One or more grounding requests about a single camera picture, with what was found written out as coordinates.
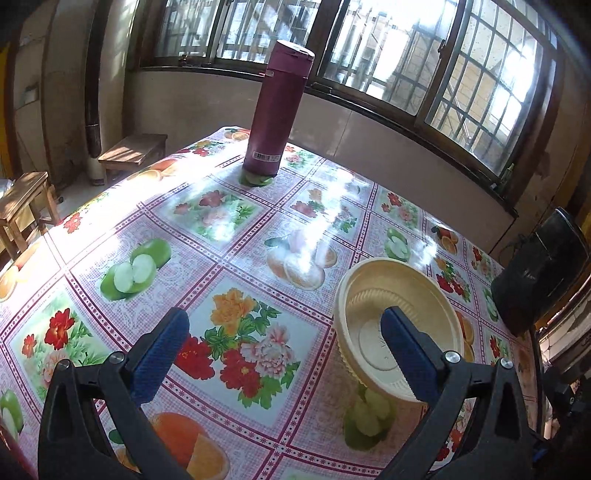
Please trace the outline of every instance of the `window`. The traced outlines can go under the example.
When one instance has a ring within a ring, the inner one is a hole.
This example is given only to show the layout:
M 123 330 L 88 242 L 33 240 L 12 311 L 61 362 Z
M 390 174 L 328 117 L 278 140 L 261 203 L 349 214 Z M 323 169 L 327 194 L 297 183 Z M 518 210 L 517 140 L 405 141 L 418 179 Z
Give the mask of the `window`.
M 524 0 L 152 3 L 152 65 L 260 73 L 277 40 L 294 42 L 316 55 L 312 92 L 373 110 L 494 185 L 509 177 L 558 58 L 556 36 Z

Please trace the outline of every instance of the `wooden stool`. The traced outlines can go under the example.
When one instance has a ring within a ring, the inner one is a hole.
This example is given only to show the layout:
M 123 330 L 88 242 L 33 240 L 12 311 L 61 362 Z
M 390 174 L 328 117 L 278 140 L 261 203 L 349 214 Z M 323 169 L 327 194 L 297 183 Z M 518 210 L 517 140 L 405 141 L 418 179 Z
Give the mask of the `wooden stool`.
M 33 202 L 35 197 L 40 193 L 43 193 L 45 197 L 47 210 L 49 210 L 51 219 L 41 218 L 41 212 Z M 33 213 L 33 217 L 35 218 L 41 233 L 44 233 L 46 223 L 52 225 L 60 223 L 60 216 L 57 213 L 56 203 L 51 195 L 46 171 L 25 173 L 14 183 L 12 188 L 7 191 L 6 195 L 0 198 L 0 240 L 6 247 L 10 258 L 13 260 L 18 258 L 18 253 L 8 238 L 4 227 L 8 228 L 18 249 L 23 253 L 27 249 L 29 241 L 35 234 L 35 232 L 31 233 L 29 238 L 25 240 L 17 226 L 17 217 L 25 208 L 27 208 L 27 206 L 31 209 L 31 213 Z
M 107 170 L 138 171 L 147 161 L 163 158 L 167 138 L 168 135 L 161 134 L 130 135 L 103 153 L 98 160 L 103 165 L 105 185 Z

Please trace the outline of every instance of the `stool leg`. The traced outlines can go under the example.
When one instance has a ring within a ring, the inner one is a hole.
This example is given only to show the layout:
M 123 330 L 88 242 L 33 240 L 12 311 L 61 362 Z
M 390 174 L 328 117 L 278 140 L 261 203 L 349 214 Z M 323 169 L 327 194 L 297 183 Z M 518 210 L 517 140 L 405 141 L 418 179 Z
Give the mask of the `stool leg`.
M 47 200 L 47 210 L 49 210 L 51 221 L 53 222 L 53 225 L 58 225 L 61 222 L 60 214 L 57 213 L 56 203 L 53 199 L 53 196 L 51 195 L 47 182 L 45 182 L 45 185 L 43 186 L 43 193 Z
M 21 253 L 24 253 L 24 251 L 28 248 L 28 245 L 26 240 L 22 237 L 21 231 L 18 229 L 17 221 L 14 219 L 8 222 L 8 228 L 10 229 L 10 233 L 12 233 L 14 241 L 17 243 L 18 249 L 21 251 Z
M 45 222 L 41 220 L 41 212 L 37 208 L 37 205 L 35 205 L 35 202 L 29 203 L 29 208 L 31 209 L 33 218 L 35 219 L 37 226 L 39 227 L 39 231 L 43 235 L 45 232 L 47 232 L 47 227 L 45 226 Z
M 14 248 L 12 242 L 8 238 L 8 234 L 6 233 L 6 230 L 3 226 L 0 226 L 0 240 L 4 244 L 4 248 L 6 248 L 8 255 L 10 255 L 10 258 L 16 260 L 18 258 L 17 250 Z

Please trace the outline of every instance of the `blue gripper pad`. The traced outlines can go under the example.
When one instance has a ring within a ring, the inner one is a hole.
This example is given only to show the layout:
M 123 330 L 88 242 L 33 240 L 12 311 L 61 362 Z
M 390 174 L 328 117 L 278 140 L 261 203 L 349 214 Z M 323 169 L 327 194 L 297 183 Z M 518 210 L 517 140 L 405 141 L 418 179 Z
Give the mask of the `blue gripper pad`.
M 175 309 L 167 325 L 152 341 L 152 345 L 134 370 L 129 395 L 137 406 L 154 399 L 187 335 L 189 335 L 187 312 Z
M 421 346 L 400 319 L 408 317 L 399 307 L 384 311 L 380 320 L 382 336 L 396 359 L 402 374 L 418 400 L 434 405 L 439 399 L 437 371 Z

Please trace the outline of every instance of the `window sill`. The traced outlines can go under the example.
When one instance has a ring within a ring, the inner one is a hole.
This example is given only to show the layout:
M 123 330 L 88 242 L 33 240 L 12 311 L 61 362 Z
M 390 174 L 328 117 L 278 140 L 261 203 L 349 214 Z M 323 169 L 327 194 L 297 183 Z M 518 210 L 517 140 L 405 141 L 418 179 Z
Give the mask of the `window sill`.
M 221 68 L 213 68 L 213 67 L 193 67 L 193 66 L 184 66 L 184 67 L 176 67 L 176 66 L 155 66 L 155 67 L 142 67 L 140 68 L 141 71 L 145 72 L 195 72 L 195 73 L 208 73 L 208 74 L 215 74 L 227 77 L 235 77 L 240 78 L 243 80 L 253 80 L 256 82 L 261 82 L 264 78 L 262 74 L 253 74 L 247 72 L 239 72 L 236 70 L 228 70 L 228 69 L 221 69 Z M 422 147 L 426 148 L 427 150 L 431 151 L 438 157 L 442 158 L 444 161 L 449 163 L 451 166 L 459 170 L 462 174 L 466 177 L 471 179 L 474 183 L 476 183 L 480 188 L 482 188 L 491 198 L 493 198 L 507 213 L 509 213 L 514 219 L 518 217 L 517 211 L 513 208 L 513 206 L 507 202 L 503 197 L 501 197 L 497 192 L 492 190 L 489 186 L 490 181 L 482 177 L 482 175 L 478 172 L 474 172 L 473 170 L 467 168 L 463 164 L 456 161 L 452 156 L 448 153 L 444 152 L 441 148 L 437 147 L 433 143 L 427 141 L 425 138 L 417 135 L 417 133 L 410 131 L 402 127 L 400 124 L 390 120 L 389 118 L 376 113 L 363 105 L 358 103 L 352 102 L 340 95 L 335 95 L 335 90 L 331 90 L 328 87 L 325 87 L 321 84 L 315 83 L 311 86 L 308 85 L 305 88 L 305 93 L 309 95 L 314 95 L 318 98 L 323 100 L 327 100 L 329 102 L 333 102 L 337 105 L 340 105 L 344 108 L 347 108 L 351 111 L 359 113 L 375 122 L 378 122 L 385 127 L 391 128 L 392 130 L 404 135 L 405 137 L 413 140 L 414 142 L 418 143 Z

